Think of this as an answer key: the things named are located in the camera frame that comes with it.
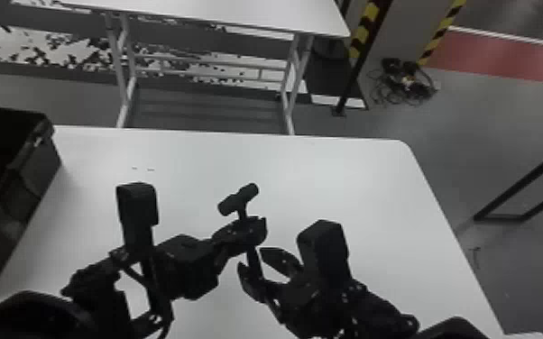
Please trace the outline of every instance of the white table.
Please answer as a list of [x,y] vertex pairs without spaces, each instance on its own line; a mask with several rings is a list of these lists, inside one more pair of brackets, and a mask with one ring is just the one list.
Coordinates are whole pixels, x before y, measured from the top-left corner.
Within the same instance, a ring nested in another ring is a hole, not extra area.
[[[207,237],[231,218],[216,204],[255,182],[249,212],[267,217],[266,246],[298,253],[317,219],[341,223],[354,277],[423,327],[463,316],[492,339],[503,332],[409,147],[396,141],[57,127],[63,166],[0,278],[0,301],[31,289],[57,294],[70,275],[122,244],[115,186],[158,191],[159,243]],[[173,304],[177,339],[294,339],[247,297],[230,261],[217,289]],[[274,277],[270,270],[266,275]],[[125,279],[131,309],[143,290]]]
[[[333,0],[61,0],[61,3],[70,8],[88,9],[102,12],[106,18],[106,28],[112,55],[114,69],[117,77],[122,107],[116,127],[124,127],[126,116],[130,110],[133,92],[137,86],[137,77],[141,73],[165,73],[171,75],[196,76],[192,72],[175,69],[148,69],[135,65],[135,59],[153,59],[180,61],[187,63],[202,62],[198,59],[175,57],[160,54],[135,54],[131,43],[129,15],[155,15],[169,17],[191,22],[221,23],[232,26],[255,28],[276,32],[293,33],[286,67],[260,67],[252,63],[239,62],[210,62],[225,66],[259,69],[258,76],[226,76],[224,78],[238,78],[242,80],[280,82],[280,99],[282,102],[284,120],[287,132],[295,133],[292,122],[292,110],[295,106],[299,92],[299,83],[303,79],[308,64],[311,44],[314,36],[331,38],[345,38],[350,35],[349,30]],[[113,15],[118,14],[122,30],[116,35],[113,25]],[[303,53],[299,57],[299,43],[304,40]],[[123,49],[126,49],[128,58],[129,80],[126,85],[121,65]],[[290,70],[294,67],[295,77],[287,96],[287,81]],[[282,79],[263,78],[264,69],[283,71]]]
[[543,339],[543,334],[539,332],[526,334],[511,334],[505,335],[504,339]]

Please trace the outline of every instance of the yellow and black striped pole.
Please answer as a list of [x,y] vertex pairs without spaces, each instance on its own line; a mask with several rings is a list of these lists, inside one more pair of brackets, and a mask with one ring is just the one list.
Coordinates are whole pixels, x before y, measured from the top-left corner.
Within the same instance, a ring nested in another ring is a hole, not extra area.
[[379,16],[379,12],[379,6],[375,1],[369,1],[369,3],[366,4],[364,12],[362,13],[362,19],[360,19],[358,28],[355,29],[352,44],[349,47],[350,58],[356,59],[364,51],[366,41],[368,40],[369,35],[371,35],[371,30],[374,29],[374,23]]
[[434,50],[436,50],[437,46],[439,46],[440,41],[442,41],[442,38],[444,37],[444,34],[446,34],[446,32],[448,31],[448,27],[453,24],[456,15],[459,14],[466,1],[467,0],[455,0],[450,6],[450,8],[448,9],[448,14],[446,14],[445,18],[440,22],[440,25],[437,27],[433,39],[431,39],[431,42],[428,43],[428,46],[423,51],[423,54],[419,58],[419,61],[417,61],[420,66],[424,66],[428,63],[429,57],[431,57],[431,55],[434,53]]
[[357,58],[354,69],[347,80],[347,85],[338,104],[333,109],[333,115],[343,116],[345,115],[345,103],[352,91],[352,87],[358,80],[358,75],[362,70],[362,66],[366,61],[368,53],[373,47],[373,43],[377,38],[377,34],[381,29],[381,25],[385,20],[385,16],[390,11],[390,6],[393,0],[369,0],[362,13],[360,24],[355,30],[352,37],[352,43],[349,47],[350,58]]

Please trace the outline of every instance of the black plastic case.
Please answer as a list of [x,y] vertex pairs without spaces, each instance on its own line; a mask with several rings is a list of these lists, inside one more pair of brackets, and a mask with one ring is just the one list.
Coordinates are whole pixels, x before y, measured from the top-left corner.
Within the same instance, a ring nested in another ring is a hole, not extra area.
[[0,108],[0,272],[60,166],[46,115]]

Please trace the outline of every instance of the gray floor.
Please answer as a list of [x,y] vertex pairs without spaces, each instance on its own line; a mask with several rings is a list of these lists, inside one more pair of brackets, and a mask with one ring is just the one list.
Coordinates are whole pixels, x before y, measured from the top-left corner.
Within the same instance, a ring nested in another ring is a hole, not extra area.
[[[410,145],[506,332],[543,332],[543,214],[516,227],[470,221],[543,160],[543,83],[430,73],[442,90],[420,107],[373,105],[369,112],[334,118],[327,107],[298,105],[296,129]],[[362,85],[369,85],[365,78]],[[0,75],[0,106],[41,111],[56,124],[111,126],[116,95],[108,85]],[[211,100],[213,105],[198,104]],[[147,89],[142,102],[136,127],[282,132],[275,103]],[[505,208],[522,210],[541,197],[543,180]]]
[[543,40],[543,0],[469,0],[455,25]]

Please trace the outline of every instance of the black cable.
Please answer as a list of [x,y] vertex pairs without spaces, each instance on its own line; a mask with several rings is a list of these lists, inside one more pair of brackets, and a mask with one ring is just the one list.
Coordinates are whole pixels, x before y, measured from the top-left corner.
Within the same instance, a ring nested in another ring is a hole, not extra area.
[[[419,86],[429,88],[430,95],[433,95],[433,93],[436,92],[433,86],[433,80],[421,68],[418,67],[417,71],[423,75],[423,78],[426,79],[428,86],[419,81],[418,78],[414,78],[414,83],[419,84]],[[429,98],[429,96],[423,96],[411,91],[407,92],[408,89],[401,84],[401,79],[393,78],[393,75],[385,73],[382,69],[373,69],[366,73],[366,77],[373,81],[373,87],[369,96],[377,105],[386,106],[387,104],[407,104],[411,106],[419,106],[423,104],[425,99]]]

